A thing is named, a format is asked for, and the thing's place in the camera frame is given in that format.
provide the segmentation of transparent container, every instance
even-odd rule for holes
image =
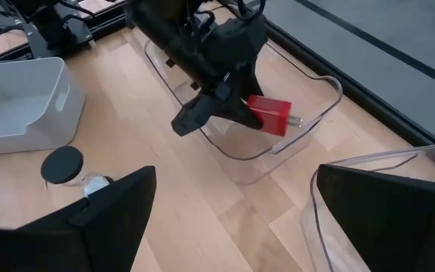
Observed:
[[[48,183],[81,188],[85,197],[113,182],[112,178],[84,170],[83,154],[70,146],[51,152],[42,163],[41,174]]]
[[[435,146],[360,156],[329,165],[435,182]],[[301,214],[301,226],[314,271],[369,272],[326,207],[316,186],[316,173],[310,182],[310,199]]]
[[[177,65],[170,67],[168,57],[152,42],[145,44],[145,54],[169,91],[180,105],[199,90]],[[311,140],[311,133],[343,96],[340,83],[331,76],[311,76],[311,72],[268,42],[258,56],[256,75],[266,97],[292,103],[291,116],[301,125],[290,125],[285,137],[256,131],[238,123],[212,116],[200,129],[211,153],[238,184],[258,181],[286,161]]]

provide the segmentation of black metal frame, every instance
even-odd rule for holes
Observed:
[[[126,26],[125,10],[126,2],[118,3],[99,13],[95,18],[88,21],[88,27],[95,40],[112,34]],[[388,128],[397,133],[401,138],[413,146],[424,146],[435,144],[435,136],[427,132],[420,125],[414,123],[402,113],[398,112],[391,105],[377,97],[370,90],[359,84],[357,81],[331,65],[327,60],[301,44],[290,36],[283,29],[266,22],[267,34],[276,44],[284,48],[293,57],[303,62],[319,75],[330,75],[337,78],[344,87],[344,93],[352,101],[361,106],[364,110],[373,115]],[[28,45],[21,45],[3,54],[0,60],[15,60],[31,57]]]
[[[125,12],[123,8],[125,5],[126,2],[118,3],[98,12],[95,18],[88,19],[87,25],[94,40],[102,39],[125,27]],[[0,61],[30,58],[32,58],[32,54],[28,44],[17,46],[16,48],[0,54]]]

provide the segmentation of black jar lid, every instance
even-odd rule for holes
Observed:
[[[42,177],[51,184],[64,184],[80,173],[83,154],[75,147],[60,147],[50,153],[42,164]]]

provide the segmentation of metal prong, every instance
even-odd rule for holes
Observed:
[[[304,125],[303,119],[297,116],[290,116],[288,117],[288,125],[301,128]]]
[[[95,42],[95,40],[89,41],[88,44],[90,45],[91,48],[96,48],[97,47],[97,43]]]

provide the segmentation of black panel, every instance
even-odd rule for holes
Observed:
[[[110,8],[98,12],[95,17],[89,17],[86,20],[86,24],[90,29],[90,34],[93,39],[102,39],[104,36],[110,35],[125,27],[125,12],[123,7],[126,4],[127,2],[118,3]],[[28,44],[18,46],[10,51],[0,54],[0,61],[27,60],[33,58],[34,57],[31,55],[31,48]]]
[[[317,186],[372,272],[435,271],[435,183],[321,165]]]
[[[156,192],[147,166],[17,230],[0,230],[0,271],[128,272]]]

